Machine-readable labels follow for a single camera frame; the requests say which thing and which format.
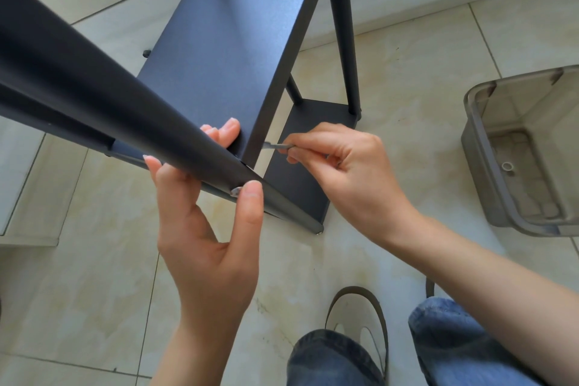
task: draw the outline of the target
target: blue denim jeans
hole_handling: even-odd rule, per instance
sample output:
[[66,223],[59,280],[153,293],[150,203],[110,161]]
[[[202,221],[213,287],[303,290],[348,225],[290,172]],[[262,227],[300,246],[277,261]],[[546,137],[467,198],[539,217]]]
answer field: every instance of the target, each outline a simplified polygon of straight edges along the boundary
[[[545,385],[490,337],[458,304],[431,297],[408,319],[430,386]],[[288,386],[383,386],[366,350],[330,330],[303,336],[288,361]]]

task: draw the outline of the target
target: translucent storage basket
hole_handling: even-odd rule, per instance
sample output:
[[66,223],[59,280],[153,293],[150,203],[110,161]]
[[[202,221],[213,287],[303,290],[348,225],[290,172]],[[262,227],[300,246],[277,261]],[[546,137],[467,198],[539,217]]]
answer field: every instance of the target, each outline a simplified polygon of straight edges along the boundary
[[490,224],[579,236],[579,66],[485,82],[462,144]]

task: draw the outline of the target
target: person's right hand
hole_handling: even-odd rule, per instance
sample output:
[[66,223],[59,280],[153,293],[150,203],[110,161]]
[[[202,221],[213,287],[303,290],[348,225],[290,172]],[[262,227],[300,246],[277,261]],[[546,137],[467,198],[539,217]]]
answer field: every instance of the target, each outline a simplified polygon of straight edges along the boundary
[[290,163],[300,162],[319,182],[338,212],[363,235],[386,246],[419,215],[390,167],[379,137],[322,122],[289,135]]

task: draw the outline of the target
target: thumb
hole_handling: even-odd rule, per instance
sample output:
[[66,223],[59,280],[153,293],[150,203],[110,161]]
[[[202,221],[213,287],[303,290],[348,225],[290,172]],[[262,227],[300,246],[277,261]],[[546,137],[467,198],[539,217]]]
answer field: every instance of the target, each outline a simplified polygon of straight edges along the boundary
[[305,166],[324,190],[326,186],[333,185],[342,178],[343,172],[336,170],[321,153],[306,148],[292,147],[288,150],[288,156]]
[[259,264],[259,235],[264,221],[264,190],[257,180],[247,182],[237,198],[235,222],[226,260],[235,266]]

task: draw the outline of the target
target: black frame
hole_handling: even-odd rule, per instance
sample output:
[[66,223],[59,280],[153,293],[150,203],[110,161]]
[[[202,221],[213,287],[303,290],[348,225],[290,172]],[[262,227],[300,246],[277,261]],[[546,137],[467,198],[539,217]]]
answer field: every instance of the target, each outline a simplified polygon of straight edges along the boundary
[[[267,213],[322,232],[329,201],[306,170],[291,167],[279,153],[263,179],[250,166],[284,87],[294,105],[282,138],[322,121],[356,126],[361,112],[350,0],[331,0],[347,106],[302,99],[290,73],[317,0],[182,0],[138,78],[37,0],[2,2],[0,114],[143,168],[142,153],[157,156],[222,198],[235,200],[231,190],[259,180]],[[256,2],[276,14],[256,14]],[[223,38],[226,28],[234,31]],[[250,44],[240,41],[242,33]],[[221,40],[219,46],[211,47],[207,35]],[[256,40],[268,46],[255,48]],[[227,69],[235,73],[216,81],[226,50]],[[232,90],[239,86],[252,95],[244,110]],[[195,102],[189,110],[183,107],[185,88],[195,92],[185,97]],[[198,128],[232,115],[241,116],[242,135],[229,150]]]

